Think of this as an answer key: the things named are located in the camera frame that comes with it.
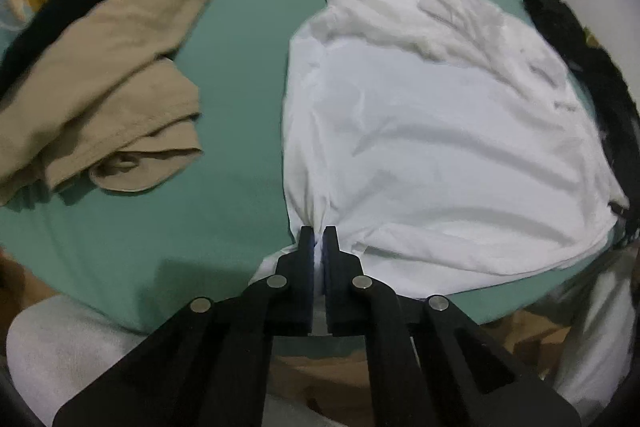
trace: metal pin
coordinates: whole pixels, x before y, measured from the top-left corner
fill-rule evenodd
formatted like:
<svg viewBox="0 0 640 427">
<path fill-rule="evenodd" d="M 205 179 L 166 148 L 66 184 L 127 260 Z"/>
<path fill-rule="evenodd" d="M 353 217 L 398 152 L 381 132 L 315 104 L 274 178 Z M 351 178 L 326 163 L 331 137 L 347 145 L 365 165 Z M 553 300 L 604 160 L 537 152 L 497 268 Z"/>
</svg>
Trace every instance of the metal pin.
<svg viewBox="0 0 640 427">
<path fill-rule="evenodd" d="M 272 275 L 267 279 L 269 288 L 283 288 L 287 284 L 287 278 L 284 275 Z"/>
<path fill-rule="evenodd" d="M 449 300 L 442 295 L 434 295 L 429 297 L 429 306 L 437 312 L 443 312 L 449 307 Z"/>
<path fill-rule="evenodd" d="M 208 312 L 211 308 L 211 301 L 206 297 L 198 297 L 197 299 L 193 299 L 191 304 L 189 304 L 189 308 L 194 313 L 204 313 Z"/>
<path fill-rule="evenodd" d="M 351 284 L 360 290 L 366 290 L 373 284 L 373 281 L 371 277 L 367 277 L 366 275 L 356 275 L 356 277 L 351 280 Z"/>
</svg>

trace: bed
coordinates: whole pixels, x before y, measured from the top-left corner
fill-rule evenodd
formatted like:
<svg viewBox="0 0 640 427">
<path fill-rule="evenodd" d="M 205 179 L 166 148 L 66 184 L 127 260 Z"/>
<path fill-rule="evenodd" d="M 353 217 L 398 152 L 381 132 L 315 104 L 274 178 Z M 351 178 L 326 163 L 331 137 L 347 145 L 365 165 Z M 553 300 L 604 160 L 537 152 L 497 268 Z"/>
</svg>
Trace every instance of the bed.
<svg viewBox="0 0 640 427">
<path fill-rule="evenodd" d="M 526 20 L 520 0 L 492 1 Z M 153 330 L 194 296 L 239 294 L 265 256 L 295 240 L 282 188 L 287 47 L 323 7 L 213 0 L 175 57 L 200 88 L 203 157 L 143 194 L 106 193 L 87 179 L 53 195 L 24 188 L 0 208 L 6 251 L 133 330 Z M 593 259 L 452 299 L 485 323 L 535 302 Z"/>
</svg>

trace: folded khaki clothing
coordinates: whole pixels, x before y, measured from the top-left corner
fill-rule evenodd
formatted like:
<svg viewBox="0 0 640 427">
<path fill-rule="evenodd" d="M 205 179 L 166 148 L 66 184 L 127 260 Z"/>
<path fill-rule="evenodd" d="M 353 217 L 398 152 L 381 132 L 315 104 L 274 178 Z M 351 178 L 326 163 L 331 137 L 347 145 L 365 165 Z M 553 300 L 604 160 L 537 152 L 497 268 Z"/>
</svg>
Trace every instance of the folded khaki clothing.
<svg viewBox="0 0 640 427">
<path fill-rule="evenodd" d="M 162 56 L 206 1 L 105 0 L 69 26 L 0 100 L 0 204 L 86 169 L 100 187 L 145 190 L 197 157 L 198 89 Z"/>
</svg>

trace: round metal bolt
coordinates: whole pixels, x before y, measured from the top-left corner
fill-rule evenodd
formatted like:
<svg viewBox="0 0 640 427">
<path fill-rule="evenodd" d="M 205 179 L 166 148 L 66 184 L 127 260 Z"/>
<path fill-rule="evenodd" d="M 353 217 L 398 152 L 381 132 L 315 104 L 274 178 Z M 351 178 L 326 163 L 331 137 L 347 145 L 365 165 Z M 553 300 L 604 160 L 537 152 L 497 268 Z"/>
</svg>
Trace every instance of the round metal bolt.
<svg viewBox="0 0 640 427">
<path fill-rule="evenodd" d="M 443 312 L 449 307 L 449 300 L 442 295 L 434 295 L 429 298 L 429 306 L 437 312 Z"/>
<path fill-rule="evenodd" d="M 193 299 L 191 304 L 189 304 L 189 308 L 194 313 L 204 313 L 208 312 L 211 308 L 211 301 L 206 297 L 198 297 L 197 299 Z"/>
<path fill-rule="evenodd" d="M 284 275 L 272 275 L 267 279 L 269 288 L 283 288 L 287 284 L 287 278 Z"/>
<path fill-rule="evenodd" d="M 373 281 L 371 277 L 367 277 L 366 275 L 356 275 L 356 277 L 351 280 L 351 284 L 360 290 L 366 290 L 373 284 Z"/>
</svg>

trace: green bed sheet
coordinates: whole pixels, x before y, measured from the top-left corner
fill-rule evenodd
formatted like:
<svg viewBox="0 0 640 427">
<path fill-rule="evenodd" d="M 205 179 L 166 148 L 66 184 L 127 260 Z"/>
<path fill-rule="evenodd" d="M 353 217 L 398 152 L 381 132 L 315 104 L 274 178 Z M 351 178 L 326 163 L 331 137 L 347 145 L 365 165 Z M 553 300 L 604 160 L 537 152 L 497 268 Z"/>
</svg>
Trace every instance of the green bed sheet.
<svg viewBox="0 0 640 427">
<path fill-rule="evenodd" d="M 493 0 L 526 18 L 520 0 Z M 289 38 L 324 0 L 213 0 L 175 59 L 200 87 L 204 155 L 163 185 L 110 194 L 81 179 L 23 189 L 0 208 L 0 243 L 57 290 L 149 331 L 197 295 L 239 294 L 262 258 L 292 243 L 280 122 Z M 485 322 L 536 301 L 587 261 L 466 292 Z"/>
</svg>

